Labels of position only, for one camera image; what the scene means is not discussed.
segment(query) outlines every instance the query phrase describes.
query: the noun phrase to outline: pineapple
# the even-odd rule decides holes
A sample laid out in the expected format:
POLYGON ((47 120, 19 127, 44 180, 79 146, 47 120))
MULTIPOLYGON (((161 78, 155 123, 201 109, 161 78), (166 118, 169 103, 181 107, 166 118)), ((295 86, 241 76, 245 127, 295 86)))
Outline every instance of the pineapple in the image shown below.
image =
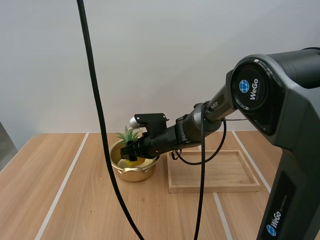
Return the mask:
MULTIPOLYGON (((118 138, 122 139, 121 143, 123 143, 124 145, 127 144, 127 142, 129 141, 136 141, 139 136, 139 132, 134 132, 134 128, 130 128, 128 129, 127 126, 125 126, 125 129, 124 129, 124 134, 122 133, 117 133, 118 135, 118 138)), ((136 166, 139 166, 141 164, 143 164, 145 162, 145 158, 142 158, 142 157, 137 157, 137 161, 130 161, 128 159, 125 160, 125 163, 130 166, 130 167, 136 167, 136 166)))

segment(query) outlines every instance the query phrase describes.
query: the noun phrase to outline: black mount bracket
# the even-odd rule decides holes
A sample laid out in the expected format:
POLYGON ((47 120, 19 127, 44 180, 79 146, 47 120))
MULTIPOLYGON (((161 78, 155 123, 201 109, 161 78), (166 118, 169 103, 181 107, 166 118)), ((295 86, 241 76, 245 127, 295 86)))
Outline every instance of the black mount bracket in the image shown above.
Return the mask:
POLYGON ((167 128, 166 122, 169 120, 163 113, 135 114, 134 118, 140 126, 146 128, 151 138, 161 134, 167 128))

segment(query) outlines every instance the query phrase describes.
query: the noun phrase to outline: black cable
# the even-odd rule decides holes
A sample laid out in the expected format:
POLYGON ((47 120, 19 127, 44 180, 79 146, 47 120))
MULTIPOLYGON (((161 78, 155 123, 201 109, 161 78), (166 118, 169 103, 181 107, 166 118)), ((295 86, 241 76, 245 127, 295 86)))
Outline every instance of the black cable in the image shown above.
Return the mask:
POLYGON ((111 183, 113 186, 113 189, 115 191, 115 195, 118 198, 118 201, 122 207, 122 210, 128 219, 131 227, 133 228, 134 232, 137 234, 140 240, 144 240, 141 233, 139 232, 138 228, 136 227, 134 221, 132 220, 130 213, 125 205, 125 202, 121 196, 121 193, 119 191, 117 180, 112 168, 111 159, 109 155, 109 146, 108 146, 108 139, 107 139, 107 130, 106 130, 106 123, 104 119, 104 112, 101 104, 100 94, 99 94, 99 88, 97 83, 97 77, 96 77, 96 70, 95 70, 95 63, 94 63, 94 56, 92 53, 91 48, 91 41, 90 41, 90 35, 89 35, 89 29, 88 29, 88 23, 87 23, 87 17, 86 17, 86 11, 83 0, 77 0, 78 10, 79 10, 79 16, 81 21, 81 27, 82 27, 82 33, 83 33, 83 39, 85 44, 85 50, 86 50, 86 56, 88 60, 89 65, 89 71, 90 71, 90 78, 91 78, 91 84, 92 84, 92 90, 94 94, 94 101, 96 105, 96 110, 98 113, 99 118, 99 124, 100 124, 100 130, 101 130, 101 137, 102 137, 102 144, 103 144, 103 151, 104 151, 104 157, 106 161, 106 166, 108 168, 108 172, 110 175, 111 183))
POLYGON ((245 120, 248 120, 246 118, 243 118, 243 119, 226 119, 226 121, 245 121, 245 120))
POLYGON ((200 229, 200 220, 202 212, 202 203, 204 200, 204 189, 205 189, 205 172, 206 172, 206 142, 205 142, 205 108, 206 105, 201 106, 201 177, 200 177, 200 194, 199 194, 199 205, 198 213, 196 217, 195 231, 194 231, 194 240, 198 239, 199 229, 200 229))
MULTIPOLYGON (((216 151, 214 152, 214 154, 212 154, 207 160, 205 160, 206 163, 209 162, 211 159, 213 159, 213 158, 219 153, 219 151, 221 150, 221 148, 222 148, 222 146, 223 146, 223 144, 224 144, 224 142, 225 142, 225 139, 226 139, 226 136, 227 136, 227 123, 226 123, 226 119, 222 119, 222 122, 223 122, 223 135, 222 135, 221 142, 220 142, 218 148, 216 149, 216 151)), ((171 153, 173 159, 178 159, 178 158, 179 158, 182 162, 184 162, 185 164, 188 164, 188 165, 200 165, 200 164, 201 164, 200 161, 199 161, 199 162, 189 162, 189 161, 186 161, 186 160, 181 156, 181 153, 182 153, 181 149, 179 149, 179 151, 180 151, 180 153, 178 153, 177 150, 173 151, 173 152, 176 153, 177 158, 173 157, 173 152, 171 153)))

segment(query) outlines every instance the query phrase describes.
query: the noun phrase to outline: black robotic arm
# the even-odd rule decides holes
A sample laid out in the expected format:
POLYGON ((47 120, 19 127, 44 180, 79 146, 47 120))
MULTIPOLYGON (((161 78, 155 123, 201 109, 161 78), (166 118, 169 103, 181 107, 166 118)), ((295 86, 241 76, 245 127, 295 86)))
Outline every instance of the black robotic arm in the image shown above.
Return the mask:
POLYGON ((262 219, 258 240, 313 240, 320 228, 320 48, 250 55, 227 73, 218 94, 166 125, 163 113, 136 114, 139 140, 121 149, 122 158, 153 158, 201 143, 205 135, 240 110, 282 157, 262 219))

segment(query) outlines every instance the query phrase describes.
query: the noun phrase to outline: white stripe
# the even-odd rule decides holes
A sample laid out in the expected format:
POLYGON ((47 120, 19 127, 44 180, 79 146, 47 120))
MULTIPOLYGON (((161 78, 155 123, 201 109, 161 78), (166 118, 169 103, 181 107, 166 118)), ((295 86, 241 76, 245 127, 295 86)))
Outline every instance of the white stripe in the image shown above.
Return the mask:
POLYGON ((250 163, 252 164, 254 170, 256 171, 256 173, 259 175, 259 177, 261 178, 263 184, 265 185, 265 188, 268 190, 268 192, 271 192, 271 187, 269 186, 269 184, 267 183, 266 179, 264 178, 264 176, 262 175, 262 173, 260 172, 259 168, 257 167, 257 165, 255 164, 254 160, 251 158, 251 156, 249 155, 248 151, 246 150, 245 146, 242 144, 242 142, 240 141, 239 137, 237 136, 236 132, 234 130, 232 130, 233 136, 234 138, 237 140, 238 144, 240 145, 240 147, 242 148, 242 150, 244 151, 245 155, 247 156, 247 158, 249 159, 250 163))
POLYGON ((224 231, 225 231, 225 235, 226 235, 226 239, 227 240, 233 240, 232 238, 232 235, 231 235, 231 232, 230 232, 230 228, 229 228, 229 225, 228 225, 228 222, 227 222, 227 219, 226 219, 226 215, 225 215, 225 212, 221 206, 221 202, 220 202, 220 199, 219 199, 219 196, 216 192, 213 193, 213 197, 214 197, 214 200, 215 200, 215 204, 218 208, 218 211, 219 211, 219 214, 220 214, 220 218, 221 218, 221 221, 222 221, 222 225, 223 225, 223 228, 224 228, 224 231))
POLYGON ((84 147, 84 145, 85 145, 85 143, 86 143, 86 140, 87 140, 87 138, 88 138, 88 135, 89 135, 89 133, 87 132, 87 133, 85 134, 83 140, 82 140, 82 143, 81 143, 81 145, 80 145, 80 147, 79 147, 79 149, 78 149, 78 152, 77 152, 76 155, 74 156, 74 159, 73 159, 73 161, 72 161, 72 163, 71 163, 71 165, 70 165, 70 167, 69 167, 69 170, 68 170, 68 172, 66 173, 66 175, 65 175, 65 177, 64 177, 64 179, 63 179, 63 182, 62 182, 62 184, 61 184, 61 186, 60 186, 60 188, 59 188, 59 191, 57 192, 57 194, 56 194, 56 196, 55 196, 55 198, 54 198, 54 200, 53 200, 53 202, 52 202, 52 205, 51 205, 51 207, 50 207, 47 215, 45 216, 45 219, 43 220, 43 223, 42 223, 42 225, 41 225, 41 227, 40 227, 40 229, 39 229, 39 231, 38 231, 38 234, 35 236, 35 239, 34 239, 34 240, 40 240, 42 234, 44 233, 44 231, 45 231, 45 229, 46 229, 46 227, 47 227, 47 224, 48 224, 48 222, 49 222, 49 220, 50 220, 50 218, 51 218, 51 215, 52 215, 52 213, 54 212, 54 210, 55 210, 55 208, 56 208, 56 205, 57 205, 57 203, 58 203, 58 201, 59 201, 59 198, 60 198, 60 196, 61 196, 61 194, 62 194, 62 192, 63 192, 63 190, 64 190, 64 188, 65 188, 65 186, 66 186, 66 184, 67 184, 67 181, 68 181, 68 179, 69 179, 69 177, 70 177, 70 175, 71 175, 71 172, 72 172, 72 170, 74 169, 74 167, 75 167, 75 165, 76 165, 76 162, 77 162, 77 160, 78 160, 78 158, 79 158, 79 155, 80 155, 80 153, 81 153, 81 151, 82 151, 82 148, 84 147))

